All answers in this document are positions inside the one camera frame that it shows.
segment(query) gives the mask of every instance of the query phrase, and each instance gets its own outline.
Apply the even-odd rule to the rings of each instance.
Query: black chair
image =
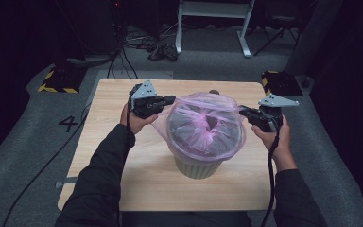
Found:
[[[268,34],[268,42],[264,44],[253,55],[257,56],[265,47],[272,43],[276,38],[283,37],[286,30],[293,37],[296,48],[303,30],[311,18],[317,0],[311,2],[304,0],[261,0],[258,7],[261,9],[263,19],[260,27],[266,32],[266,27],[279,29],[279,32],[271,39]],[[294,35],[292,29],[298,29],[298,34]]]

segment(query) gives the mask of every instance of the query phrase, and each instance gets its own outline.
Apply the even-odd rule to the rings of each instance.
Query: person's right arm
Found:
[[[270,150],[276,132],[263,132],[257,126],[252,126],[252,130]],[[310,189],[297,169],[290,150],[290,127],[285,117],[280,128],[279,144],[272,159],[277,169],[276,209],[273,215],[277,226],[327,226]]]

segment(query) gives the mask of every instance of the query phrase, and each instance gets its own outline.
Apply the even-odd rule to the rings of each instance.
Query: plastic bag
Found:
[[[211,93],[177,98],[152,124],[184,163],[205,166],[231,159],[246,142],[235,100]]]

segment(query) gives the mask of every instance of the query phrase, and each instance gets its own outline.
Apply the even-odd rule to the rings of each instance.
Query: black jacket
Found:
[[[129,138],[132,148],[135,143],[132,132]],[[73,194],[55,226],[117,226],[120,181],[129,154],[127,140],[126,126],[117,125],[100,143],[90,164],[79,173]],[[297,169],[276,174],[275,197],[274,217],[278,226],[326,226]]]

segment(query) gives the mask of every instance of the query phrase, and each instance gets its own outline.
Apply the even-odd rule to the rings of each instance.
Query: table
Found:
[[[76,177],[88,165],[98,144],[119,122],[129,91],[143,79],[102,79],[79,138],[67,177]],[[258,108],[265,94],[262,85],[252,82],[152,79],[158,96],[187,96],[218,90],[238,104]],[[223,162],[214,175],[203,180],[185,177],[176,168],[165,140],[151,126],[136,135],[136,145],[126,161],[121,211],[216,211],[266,210],[270,188],[266,151],[251,125],[247,142],[237,154]],[[61,209],[71,195],[73,183],[63,186],[58,202]]]
[[[206,16],[206,17],[227,17],[244,18],[241,31],[237,31],[237,38],[246,58],[251,57],[251,52],[244,38],[249,24],[255,0],[248,4],[214,3],[214,2],[190,2],[179,1],[178,9],[178,33],[176,35],[176,50],[182,52],[182,16]]]

